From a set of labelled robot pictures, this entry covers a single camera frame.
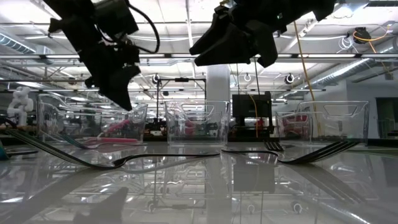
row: ceiling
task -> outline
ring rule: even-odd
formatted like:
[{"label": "ceiling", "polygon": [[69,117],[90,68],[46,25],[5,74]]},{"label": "ceiling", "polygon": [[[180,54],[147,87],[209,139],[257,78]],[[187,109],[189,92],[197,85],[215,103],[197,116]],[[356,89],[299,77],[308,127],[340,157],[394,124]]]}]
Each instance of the ceiling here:
[{"label": "ceiling", "polygon": [[[54,54],[76,54],[75,50],[65,38],[62,33],[56,34],[57,38],[48,38],[47,29],[49,27],[49,19],[51,15],[57,15],[48,7],[44,6],[44,10],[37,7],[35,4],[41,4],[41,0],[3,0],[0,1],[0,29],[8,34],[14,35],[19,41],[29,45],[37,46],[44,45],[51,49]],[[219,4],[215,0],[145,0],[145,1],[131,1],[131,4],[145,12],[156,25],[162,38],[159,53],[171,54],[188,54],[190,43],[188,39],[187,17],[191,20],[191,30],[193,36],[193,43],[206,32],[211,25],[212,14],[214,8]],[[139,31],[133,34],[133,40],[137,45],[148,49],[155,48],[155,42],[142,40],[153,38],[154,33],[147,23],[147,21],[140,15],[132,12],[136,22],[139,23]],[[308,20],[314,19],[315,16],[310,13],[297,21],[298,30],[306,27]],[[346,12],[341,8],[331,16],[323,21],[317,23],[310,29],[305,37],[330,38],[346,35],[348,32],[352,33],[355,27],[366,27],[373,38],[383,36],[386,33],[386,23],[388,21],[398,21],[398,7],[365,7],[355,11],[355,13]],[[391,38],[398,29],[395,22],[391,23],[389,33],[385,38],[374,42],[375,45],[384,42]],[[292,47],[286,47],[292,41],[288,37],[295,35],[293,24],[287,26],[287,32],[283,34],[286,37],[275,38],[275,43],[279,53],[294,54],[299,52],[297,44],[292,44]],[[182,40],[168,41],[165,39],[179,38]],[[351,53],[353,49],[358,52],[365,52],[369,50],[369,45],[353,44],[348,50],[342,50],[339,46],[342,38],[335,38],[330,40],[301,40],[302,49],[304,53],[328,53],[335,54],[337,52]],[[8,47],[0,45],[0,54],[18,54],[18,52],[11,50]],[[44,65],[33,61],[26,60],[9,60],[9,63],[16,64],[23,67],[23,64],[36,63],[35,67],[25,67],[28,70],[44,76]],[[59,63],[71,63],[71,61],[58,60]],[[170,65],[170,59],[150,59],[149,63],[141,63],[142,76],[136,76],[130,88],[153,88],[151,79],[154,74],[158,74],[164,78],[175,77],[193,77],[205,78],[206,67],[196,67],[191,60],[179,60]],[[336,63],[306,63],[308,74],[314,77],[319,73],[336,65]],[[231,81],[235,82],[236,75],[239,74],[239,84],[246,88],[256,87],[256,82],[246,81],[245,75],[254,76],[257,72],[259,74],[260,88],[290,88],[284,83],[284,77],[291,73],[301,79],[296,79],[297,83],[304,81],[302,64],[299,61],[290,63],[275,63],[267,68],[262,68],[259,64],[255,66],[254,63],[249,65],[238,64],[228,65],[231,70]],[[48,72],[53,73],[58,67],[48,67]],[[87,78],[90,76],[85,67],[66,67],[62,71],[55,72],[52,78],[68,78],[77,77],[78,79]],[[81,85],[70,86],[62,83],[66,88],[82,88]],[[197,92],[191,93],[171,93],[168,98],[203,98],[204,94],[200,91],[197,84],[189,83],[172,83],[167,85],[167,88],[198,88]],[[148,95],[143,93],[131,93],[132,99],[137,99],[137,96],[150,99]]]}]

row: clear plastic bin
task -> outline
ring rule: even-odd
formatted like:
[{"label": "clear plastic bin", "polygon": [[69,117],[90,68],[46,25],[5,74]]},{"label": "clear plastic bin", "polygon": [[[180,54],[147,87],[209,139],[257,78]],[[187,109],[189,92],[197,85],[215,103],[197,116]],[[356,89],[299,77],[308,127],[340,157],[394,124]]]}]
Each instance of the clear plastic bin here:
[{"label": "clear plastic bin", "polygon": [[41,94],[37,100],[38,134],[43,141],[62,141],[62,136],[95,140],[130,139],[142,142],[148,105],[136,106],[132,111],[71,106],[61,98]]},{"label": "clear plastic bin", "polygon": [[167,101],[167,142],[226,145],[231,103],[227,101]]},{"label": "clear plastic bin", "polygon": [[281,140],[303,144],[351,140],[367,143],[368,101],[309,101],[295,112],[277,113]]}]

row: transparent container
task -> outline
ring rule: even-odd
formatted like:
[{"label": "transparent container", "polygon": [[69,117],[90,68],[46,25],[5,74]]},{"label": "transparent container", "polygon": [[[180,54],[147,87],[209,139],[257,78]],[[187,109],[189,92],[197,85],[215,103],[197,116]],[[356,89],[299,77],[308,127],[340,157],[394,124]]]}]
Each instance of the transparent container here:
[{"label": "transparent container", "polygon": [[64,142],[62,136],[81,142],[142,142],[147,105],[132,111],[71,106],[61,98],[41,94],[37,100],[38,134],[42,141]]},{"label": "transparent container", "polygon": [[231,103],[227,101],[167,101],[167,142],[226,145]]},{"label": "transparent container", "polygon": [[368,101],[301,102],[295,112],[277,113],[280,140],[303,144],[356,141],[367,143]]}]

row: table surface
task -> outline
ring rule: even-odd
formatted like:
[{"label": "table surface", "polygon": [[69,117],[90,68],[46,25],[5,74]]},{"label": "table surface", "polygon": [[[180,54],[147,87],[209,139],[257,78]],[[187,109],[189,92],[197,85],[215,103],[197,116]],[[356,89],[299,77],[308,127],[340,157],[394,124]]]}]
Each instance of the table surface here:
[{"label": "table surface", "polygon": [[[164,142],[97,150],[57,147],[92,163],[140,153],[219,150]],[[245,142],[228,149],[264,148]],[[108,171],[45,152],[13,157],[0,162],[0,223],[397,223],[395,149],[380,149],[388,154],[355,149],[302,166],[252,153],[145,157]]]}]

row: white robot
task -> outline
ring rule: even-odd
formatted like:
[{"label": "white robot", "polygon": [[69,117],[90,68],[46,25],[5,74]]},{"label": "white robot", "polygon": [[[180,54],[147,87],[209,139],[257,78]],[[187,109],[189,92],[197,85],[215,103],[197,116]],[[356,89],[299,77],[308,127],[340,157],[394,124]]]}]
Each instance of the white robot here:
[{"label": "white robot", "polygon": [[12,94],[14,99],[7,109],[7,115],[9,118],[13,118],[18,114],[18,125],[20,126],[26,125],[27,112],[31,112],[33,110],[33,100],[28,98],[29,92],[29,87],[18,87],[17,91]]}]

